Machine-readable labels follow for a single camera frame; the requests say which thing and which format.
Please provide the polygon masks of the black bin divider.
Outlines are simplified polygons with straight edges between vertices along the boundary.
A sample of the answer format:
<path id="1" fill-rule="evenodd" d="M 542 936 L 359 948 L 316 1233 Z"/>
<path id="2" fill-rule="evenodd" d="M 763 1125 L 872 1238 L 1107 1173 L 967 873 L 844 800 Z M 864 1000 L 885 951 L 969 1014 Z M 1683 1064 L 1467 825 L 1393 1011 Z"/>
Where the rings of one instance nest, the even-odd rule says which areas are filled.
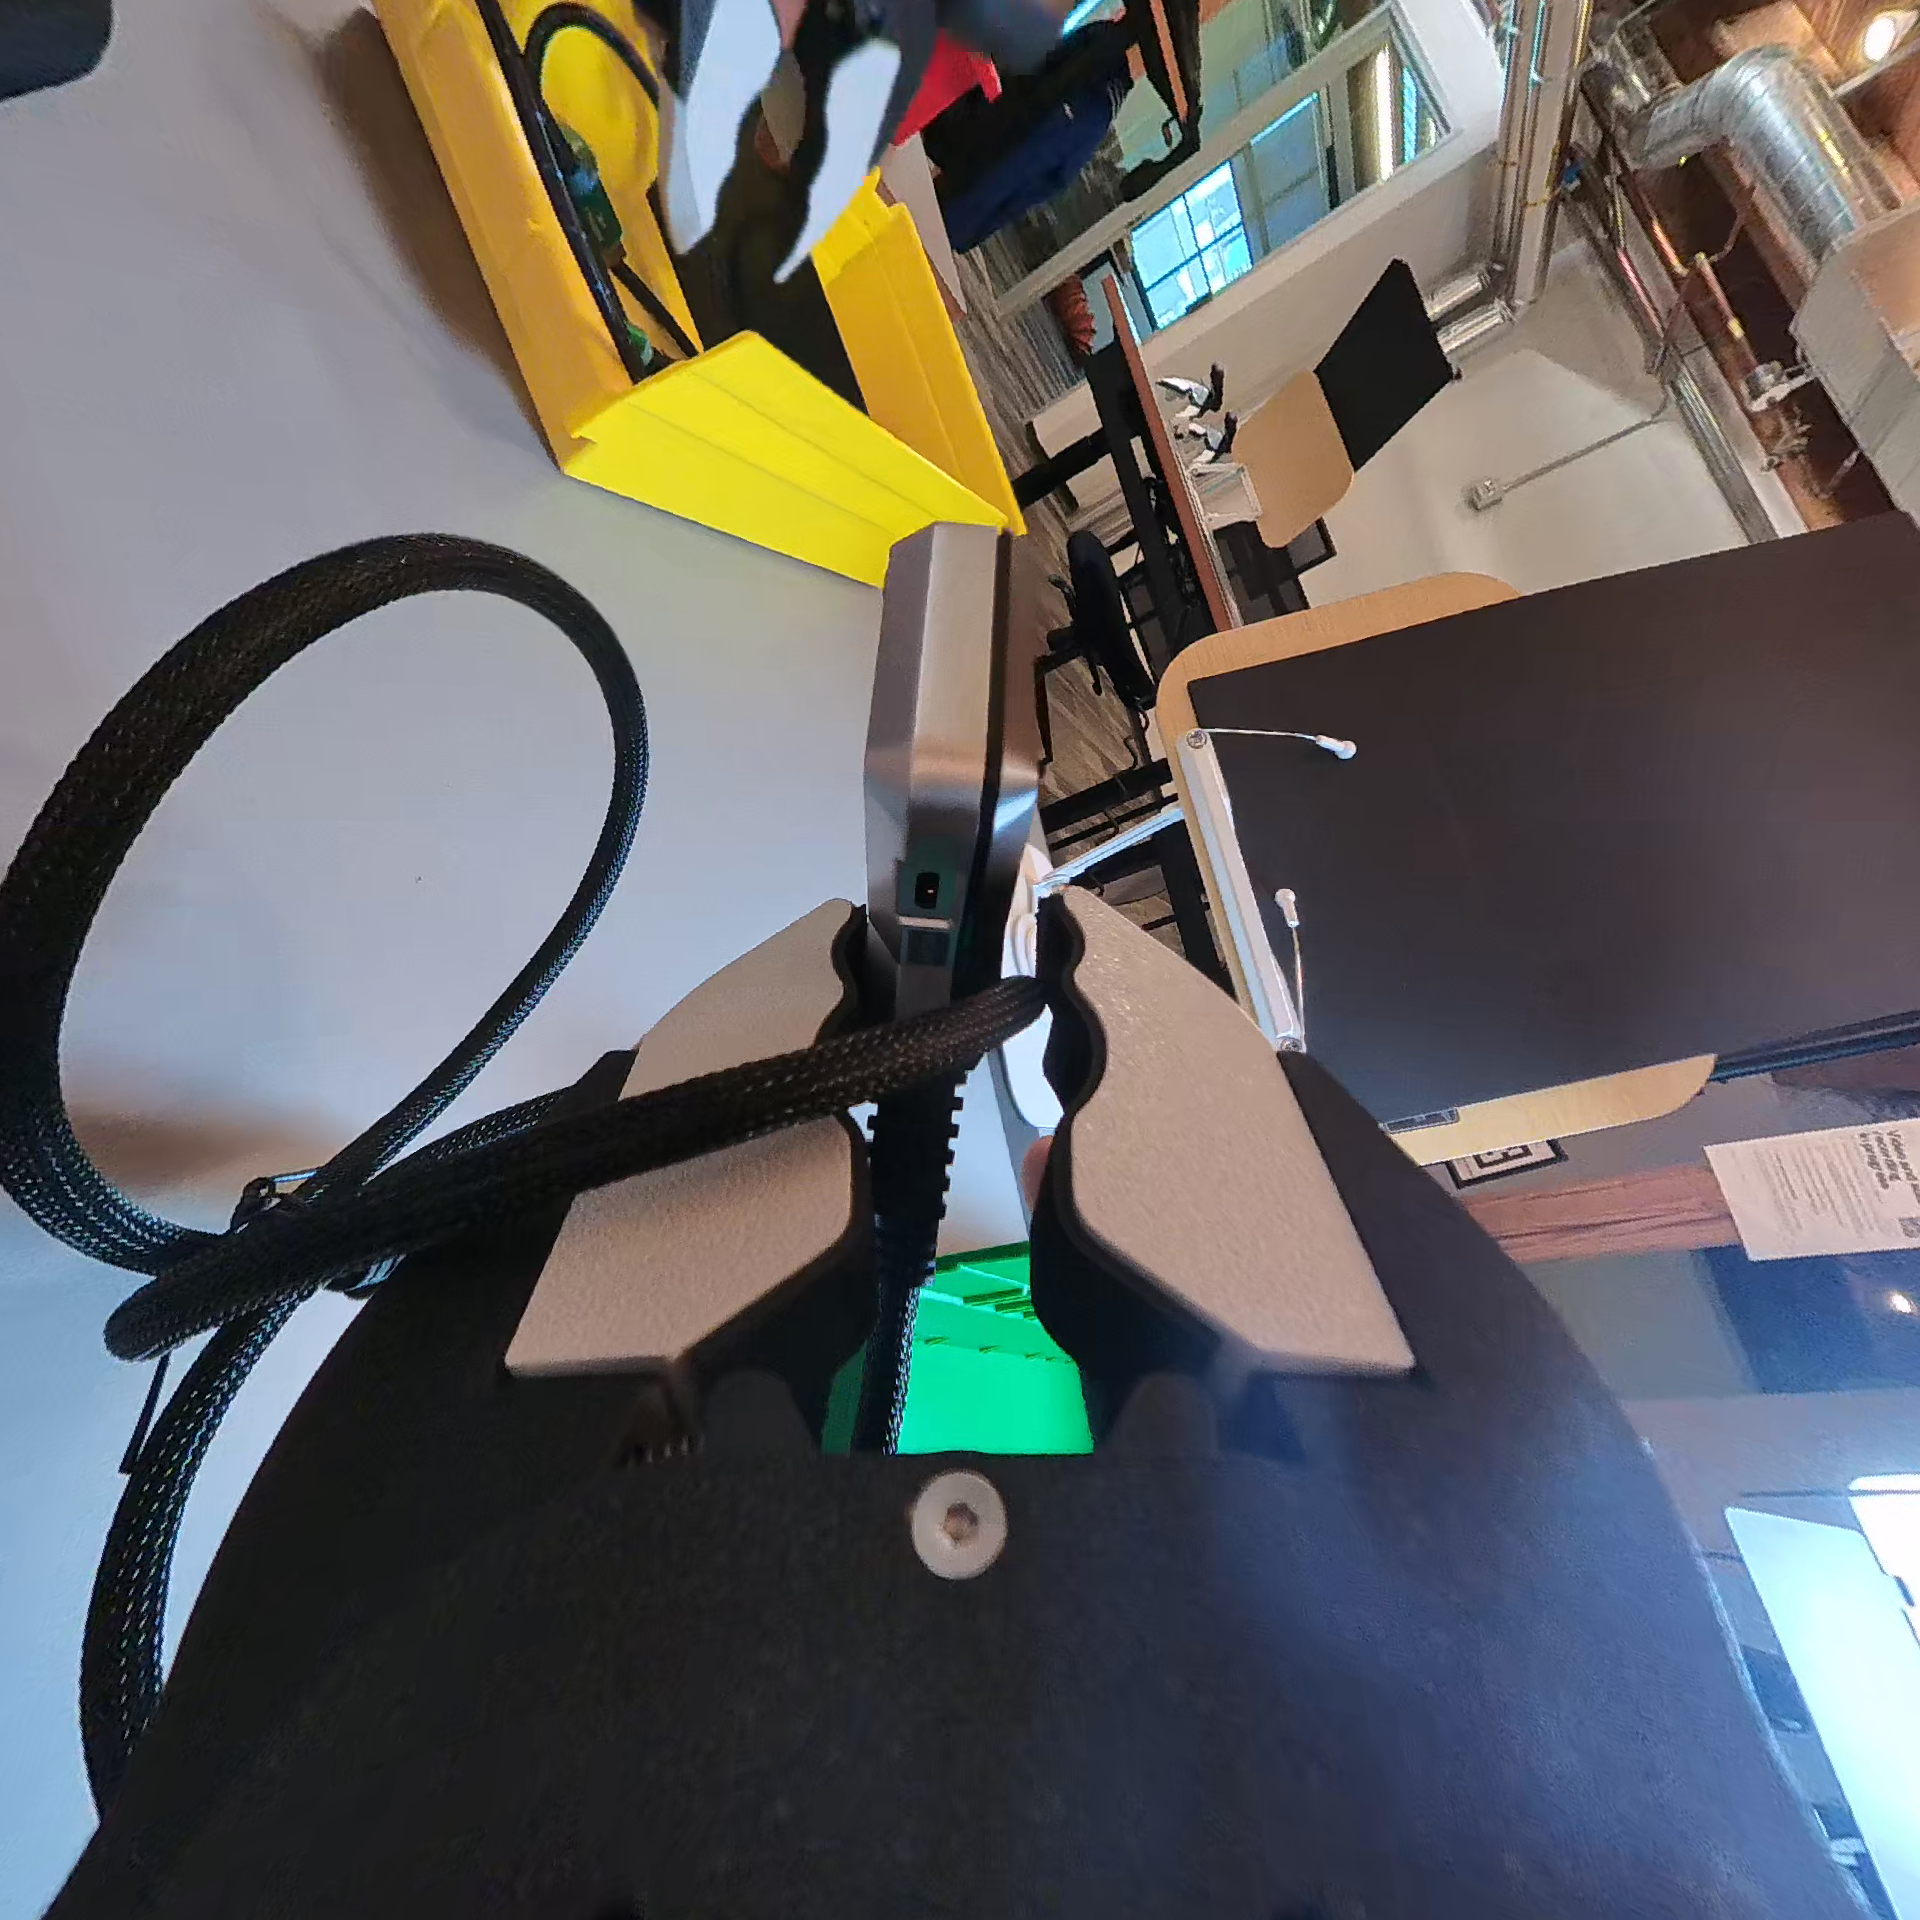
<path id="1" fill-rule="evenodd" d="M 673 247 L 679 288 L 695 336 L 711 349 L 752 331 L 867 413 L 819 272 L 807 262 L 783 278 L 776 276 L 788 241 L 798 235 L 799 198 L 783 180 L 733 176 L 705 237 L 687 252 Z"/>

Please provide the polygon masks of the black office chair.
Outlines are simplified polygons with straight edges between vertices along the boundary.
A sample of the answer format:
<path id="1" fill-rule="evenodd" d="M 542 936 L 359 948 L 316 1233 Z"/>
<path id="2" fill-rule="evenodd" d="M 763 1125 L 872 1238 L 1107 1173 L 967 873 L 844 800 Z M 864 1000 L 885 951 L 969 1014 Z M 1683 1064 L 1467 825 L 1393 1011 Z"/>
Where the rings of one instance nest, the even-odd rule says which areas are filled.
<path id="1" fill-rule="evenodd" d="M 1065 541 L 1067 573 L 1048 580 L 1061 590 L 1067 623 L 1046 636 L 1031 679 L 1039 726 L 1039 767 L 1053 759 L 1048 726 L 1048 677 L 1065 664 L 1087 667 L 1093 693 L 1108 689 L 1126 712 L 1139 753 L 1150 759 L 1145 718 L 1153 711 L 1158 686 L 1136 644 L 1120 575 L 1103 541 L 1093 531 L 1075 531 Z"/>

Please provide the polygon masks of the tan and black panel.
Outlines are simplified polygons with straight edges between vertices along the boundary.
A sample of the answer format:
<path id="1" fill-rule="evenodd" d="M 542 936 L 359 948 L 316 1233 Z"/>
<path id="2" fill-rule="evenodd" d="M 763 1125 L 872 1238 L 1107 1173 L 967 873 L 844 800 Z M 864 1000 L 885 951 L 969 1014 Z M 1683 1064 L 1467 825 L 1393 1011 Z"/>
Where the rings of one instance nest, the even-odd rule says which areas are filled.
<path id="1" fill-rule="evenodd" d="M 1255 528 L 1284 549 L 1321 521 L 1456 372 L 1404 259 L 1391 259 L 1313 368 L 1238 417 Z"/>

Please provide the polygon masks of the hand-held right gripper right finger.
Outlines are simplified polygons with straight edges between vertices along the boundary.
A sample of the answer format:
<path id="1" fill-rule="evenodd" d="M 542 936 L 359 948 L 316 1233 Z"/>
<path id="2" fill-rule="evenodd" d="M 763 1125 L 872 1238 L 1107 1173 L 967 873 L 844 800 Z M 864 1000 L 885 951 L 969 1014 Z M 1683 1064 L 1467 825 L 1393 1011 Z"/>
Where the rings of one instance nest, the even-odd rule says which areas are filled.
<path id="1" fill-rule="evenodd" d="M 1062 1115 L 1031 1208 L 1031 1295 L 1095 1448 L 1185 1380 L 1230 1444 L 1287 1377 L 1400 1382 L 1407 1334 L 1277 1047 L 1235 996 L 1087 891 L 1039 904 L 1045 1077 Z"/>

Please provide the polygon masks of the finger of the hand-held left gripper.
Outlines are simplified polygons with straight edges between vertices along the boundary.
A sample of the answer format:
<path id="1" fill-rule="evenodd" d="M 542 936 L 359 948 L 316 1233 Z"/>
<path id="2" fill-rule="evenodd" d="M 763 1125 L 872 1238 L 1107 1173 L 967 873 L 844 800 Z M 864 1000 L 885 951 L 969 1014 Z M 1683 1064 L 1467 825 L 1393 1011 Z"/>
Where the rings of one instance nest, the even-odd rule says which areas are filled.
<path id="1" fill-rule="evenodd" d="M 827 237 L 867 180 L 900 72 L 897 51 L 870 39 L 830 63 L 788 51 L 776 69 L 776 97 L 788 107 L 790 153 L 780 180 L 772 235 L 772 285 L 788 284 Z"/>
<path id="2" fill-rule="evenodd" d="M 712 227 L 740 125 L 783 51 L 769 1 L 679 1 L 661 96 L 661 205 L 687 253 Z"/>

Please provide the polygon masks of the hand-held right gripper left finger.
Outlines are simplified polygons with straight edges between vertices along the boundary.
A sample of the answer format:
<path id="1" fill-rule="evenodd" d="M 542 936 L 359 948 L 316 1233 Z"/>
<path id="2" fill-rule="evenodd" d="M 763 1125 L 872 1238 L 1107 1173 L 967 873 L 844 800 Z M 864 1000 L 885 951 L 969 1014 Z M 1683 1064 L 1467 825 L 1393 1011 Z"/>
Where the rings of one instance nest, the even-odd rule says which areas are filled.
<path id="1" fill-rule="evenodd" d="M 827 901 L 671 1006 L 624 1096 L 772 1057 L 856 1012 L 864 911 Z M 644 1376 L 691 1415 L 780 1376 L 814 1440 L 872 1324 L 872 1182 L 847 1115 L 582 1191 L 507 1349 L 515 1376 Z"/>

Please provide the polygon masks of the silver ventilation duct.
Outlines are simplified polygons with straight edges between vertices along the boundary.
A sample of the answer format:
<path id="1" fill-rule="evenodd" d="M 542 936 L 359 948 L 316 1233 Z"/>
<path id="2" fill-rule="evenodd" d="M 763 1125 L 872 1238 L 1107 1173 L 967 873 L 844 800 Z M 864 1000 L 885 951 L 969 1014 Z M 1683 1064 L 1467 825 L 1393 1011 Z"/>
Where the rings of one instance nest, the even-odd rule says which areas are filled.
<path id="1" fill-rule="evenodd" d="M 1625 176 L 1669 173 L 1725 149 L 1750 222 L 1782 244 L 1805 292 L 1899 198 L 1846 112 L 1845 87 L 1787 40 L 1757 40 L 1676 81 L 1635 4 L 1595 29 L 1592 4 L 1479 4 L 1501 57 L 1494 203 L 1485 255 L 1429 294 L 1445 341 L 1516 318 L 1544 285 L 1573 131 L 1587 112 Z"/>

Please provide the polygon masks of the wood edged desk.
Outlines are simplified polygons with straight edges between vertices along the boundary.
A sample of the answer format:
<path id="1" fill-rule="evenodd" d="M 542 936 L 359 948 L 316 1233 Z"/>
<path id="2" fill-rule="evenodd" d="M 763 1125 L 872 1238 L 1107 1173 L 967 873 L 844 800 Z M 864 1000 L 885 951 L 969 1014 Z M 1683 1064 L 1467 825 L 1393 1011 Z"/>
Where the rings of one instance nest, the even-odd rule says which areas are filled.
<path id="1" fill-rule="evenodd" d="M 1139 590 L 1126 608 L 1150 615 L 1145 652 L 1151 664 L 1212 633 L 1305 612 L 1303 565 L 1289 549 L 1271 549 L 1259 534 L 1219 547 L 1116 276 L 1107 276 L 1100 292 L 1111 341 L 1087 359 L 1095 429 L 1029 467 L 1014 479 L 1016 508 L 1043 503 L 1100 463 L 1113 467 L 1120 532 L 1111 556 L 1120 585 Z"/>

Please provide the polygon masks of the green plastic bin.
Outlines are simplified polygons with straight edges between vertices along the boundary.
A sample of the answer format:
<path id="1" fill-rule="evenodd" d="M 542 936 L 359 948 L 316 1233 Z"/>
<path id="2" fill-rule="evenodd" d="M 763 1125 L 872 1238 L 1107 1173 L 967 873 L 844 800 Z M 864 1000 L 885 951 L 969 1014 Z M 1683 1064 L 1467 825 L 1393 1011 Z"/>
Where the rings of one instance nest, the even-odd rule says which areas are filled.
<path id="1" fill-rule="evenodd" d="M 1045 1329 L 1021 1240 L 942 1255 L 918 1291 L 900 1453 L 1083 1456 L 1083 1382 Z"/>

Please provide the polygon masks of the white notice paper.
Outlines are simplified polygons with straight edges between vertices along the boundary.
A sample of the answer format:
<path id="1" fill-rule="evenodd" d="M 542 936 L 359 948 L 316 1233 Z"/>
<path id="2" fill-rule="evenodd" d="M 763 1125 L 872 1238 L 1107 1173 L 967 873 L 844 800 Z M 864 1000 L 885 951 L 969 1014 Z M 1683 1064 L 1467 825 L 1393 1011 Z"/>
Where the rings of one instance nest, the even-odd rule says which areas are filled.
<path id="1" fill-rule="evenodd" d="M 1917 1247 L 1917 1119 L 1707 1144 L 1753 1261 Z"/>

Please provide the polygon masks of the yellow plastic bin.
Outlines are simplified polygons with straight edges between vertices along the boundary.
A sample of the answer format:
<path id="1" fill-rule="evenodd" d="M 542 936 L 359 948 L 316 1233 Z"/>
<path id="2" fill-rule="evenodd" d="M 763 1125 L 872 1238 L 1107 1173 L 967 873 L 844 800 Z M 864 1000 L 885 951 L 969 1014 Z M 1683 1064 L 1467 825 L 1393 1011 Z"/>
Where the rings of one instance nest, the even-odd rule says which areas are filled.
<path id="1" fill-rule="evenodd" d="M 790 560 L 880 585 L 934 521 L 1023 531 L 912 205 L 877 157 L 812 252 L 867 413 L 742 331 L 705 349 L 661 205 L 677 4 L 375 4 L 558 467 Z M 793 151 L 776 69 L 733 176 Z"/>

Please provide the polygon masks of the blue hanging jacket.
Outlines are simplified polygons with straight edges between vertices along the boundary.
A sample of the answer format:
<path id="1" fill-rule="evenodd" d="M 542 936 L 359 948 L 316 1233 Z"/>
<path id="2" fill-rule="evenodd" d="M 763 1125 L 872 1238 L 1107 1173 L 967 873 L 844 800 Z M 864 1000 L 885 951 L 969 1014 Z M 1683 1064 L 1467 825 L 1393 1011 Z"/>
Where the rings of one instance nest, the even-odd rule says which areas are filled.
<path id="1" fill-rule="evenodd" d="M 1120 15 L 1062 37 L 1031 75 L 971 91 L 920 134 L 953 253 L 967 253 L 1067 189 L 1136 81 Z"/>

